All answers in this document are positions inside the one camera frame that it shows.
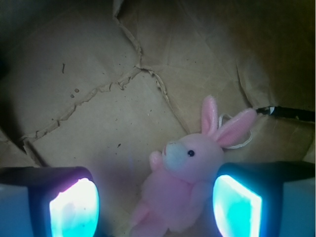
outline stuffed animal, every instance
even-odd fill
[[[211,96],[202,106],[202,133],[169,142],[163,152],[152,152],[152,173],[142,186],[142,199],[131,217],[133,237],[163,236],[182,232],[201,215],[219,167],[222,148],[246,134],[257,113],[247,109],[218,128],[217,105]]]

